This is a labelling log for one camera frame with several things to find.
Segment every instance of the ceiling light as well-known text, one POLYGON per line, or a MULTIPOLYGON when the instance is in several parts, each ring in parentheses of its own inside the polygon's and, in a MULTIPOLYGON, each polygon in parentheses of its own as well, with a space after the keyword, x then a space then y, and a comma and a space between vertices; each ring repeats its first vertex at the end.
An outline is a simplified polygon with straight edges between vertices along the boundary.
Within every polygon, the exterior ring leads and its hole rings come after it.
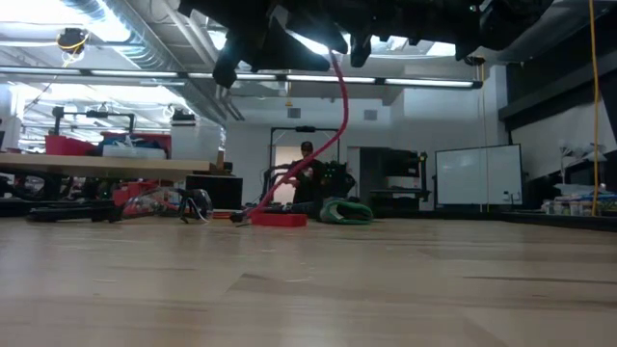
POLYGON ((6 73, 28 73, 44 75, 78 75, 75 68, 47 68, 47 67, 0 67, 0 72, 6 73))
POLYGON ((165 87, 184 87, 186 85, 186 82, 181 82, 181 81, 139 81, 140 86, 147 86, 147 87, 158 87, 158 86, 165 86, 165 87))
POLYGON ((104 41, 124 42, 131 37, 131 32, 120 21, 118 16, 107 6, 103 0, 95 0, 99 7, 97 20, 86 15, 86 27, 104 41))
POLYGON ((220 31, 214 31, 214 30, 210 30, 208 31, 208 34, 210 35, 210 39, 212 40, 212 44, 214 44, 214 47, 218 50, 223 49, 223 47, 225 47, 225 42, 228 41, 228 39, 226 38, 225 33, 220 32, 220 31))
POLYGON ((146 77, 146 78, 177 77, 176 72, 169 72, 169 71, 92 70, 91 74, 94 76, 111 76, 111 77, 146 77))
POLYGON ((469 81, 420 80, 401 78, 387 78, 385 83, 387 85, 409 87, 470 88, 473 86, 473 82, 469 81))
MULTIPOLYGON (((371 77, 343 77, 347 83, 364 83, 373 84, 375 78, 371 77)), ((302 82, 337 82, 336 76, 314 76, 314 75, 287 75, 287 81, 302 81, 302 82)))
POLYGON ((294 39, 298 40, 301 44, 306 46, 313 53, 324 55, 324 54, 328 54, 330 52, 328 47, 326 47, 325 45, 323 45, 323 44, 321 44, 319 42, 316 42, 314 40, 307 39, 307 38, 303 37, 300 34, 296 34, 294 32, 289 32, 289 35, 291 35, 294 39))
POLYGON ((409 39, 401 37, 390 37, 388 44, 389 50, 400 50, 405 47, 409 39))
POLYGON ((277 76, 260 73, 238 73, 238 81, 276 81, 277 76))
POLYGON ((432 57, 453 57, 456 55, 456 45, 445 42, 435 42, 426 52, 427 56, 432 57))
POLYGON ((105 126, 105 127, 112 127, 114 125, 112 125, 111 123, 105 121, 105 120, 94 120, 95 123, 101 125, 101 126, 105 126))
POLYGON ((44 145, 45 140, 24 140, 19 139, 19 143, 22 145, 44 145))
POLYGON ((190 78, 212 78, 212 73, 205 72, 191 72, 189 73, 190 78))
POLYGON ((171 129, 167 128, 135 128, 135 131, 159 131, 159 132, 170 132, 171 129))

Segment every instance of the green bag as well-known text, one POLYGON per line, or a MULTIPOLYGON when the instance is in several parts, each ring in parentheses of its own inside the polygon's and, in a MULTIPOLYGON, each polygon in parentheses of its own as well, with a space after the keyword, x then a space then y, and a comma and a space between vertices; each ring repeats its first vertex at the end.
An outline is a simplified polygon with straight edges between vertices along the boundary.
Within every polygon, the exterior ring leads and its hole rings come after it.
POLYGON ((361 203, 347 200, 325 200, 319 217, 323 223, 368 225, 373 220, 373 211, 361 203))

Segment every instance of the person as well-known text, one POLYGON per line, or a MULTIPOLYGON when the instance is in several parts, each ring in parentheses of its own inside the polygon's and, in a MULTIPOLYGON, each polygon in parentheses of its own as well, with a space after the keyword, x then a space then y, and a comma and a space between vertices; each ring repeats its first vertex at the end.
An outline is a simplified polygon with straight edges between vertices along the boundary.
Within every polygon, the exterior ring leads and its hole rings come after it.
MULTIPOLYGON (((305 141, 300 145, 303 159, 313 153, 312 143, 305 141)), ((290 165, 292 170, 302 160, 294 161, 290 165)), ((313 159, 306 167, 296 173, 295 178, 290 178, 286 183, 296 188, 293 196, 293 203, 313 202, 320 197, 321 179, 324 172, 324 164, 317 159, 313 159)))

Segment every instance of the red container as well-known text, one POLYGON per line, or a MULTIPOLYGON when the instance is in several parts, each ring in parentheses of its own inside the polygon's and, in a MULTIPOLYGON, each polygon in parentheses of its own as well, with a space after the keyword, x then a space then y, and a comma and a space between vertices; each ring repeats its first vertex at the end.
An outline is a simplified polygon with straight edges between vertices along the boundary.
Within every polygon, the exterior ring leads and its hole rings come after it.
MULTIPOLYGON (((103 131, 100 134, 105 139, 118 139, 120 141, 124 141, 124 139, 126 138, 126 135, 128 135, 128 133, 117 134, 117 133, 111 133, 108 131, 103 131)), ((165 151, 167 152, 168 159, 172 157, 172 135, 133 133, 132 136, 133 138, 156 142, 159 146, 161 146, 161 148, 165 149, 165 151)))
POLYGON ((307 225, 307 215, 255 213, 251 216, 251 222, 254 226, 305 227, 307 225))
POLYGON ((49 155, 79 155, 84 156, 86 152, 95 149, 96 146, 85 141, 79 141, 66 136, 47 135, 45 136, 45 152, 49 155))

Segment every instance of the yellow rope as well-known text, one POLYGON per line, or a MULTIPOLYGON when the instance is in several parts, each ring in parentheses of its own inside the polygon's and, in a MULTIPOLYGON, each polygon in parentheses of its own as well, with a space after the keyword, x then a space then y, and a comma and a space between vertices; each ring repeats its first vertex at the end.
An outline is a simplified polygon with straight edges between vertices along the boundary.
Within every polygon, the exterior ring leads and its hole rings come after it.
POLYGON ((86 37, 84 37, 83 40, 81 40, 79 43, 75 43, 73 45, 70 46, 63 46, 60 44, 60 35, 56 38, 56 44, 58 44, 58 46, 62 49, 74 49, 77 50, 76 48, 79 48, 79 46, 83 45, 86 43, 86 41, 88 40, 88 35, 86 35, 86 37))
POLYGON ((594 0, 589 0, 589 27, 591 28, 591 62, 594 68, 594 200, 592 215, 598 215, 598 114, 600 113, 600 81, 596 57, 596 16, 594 0))

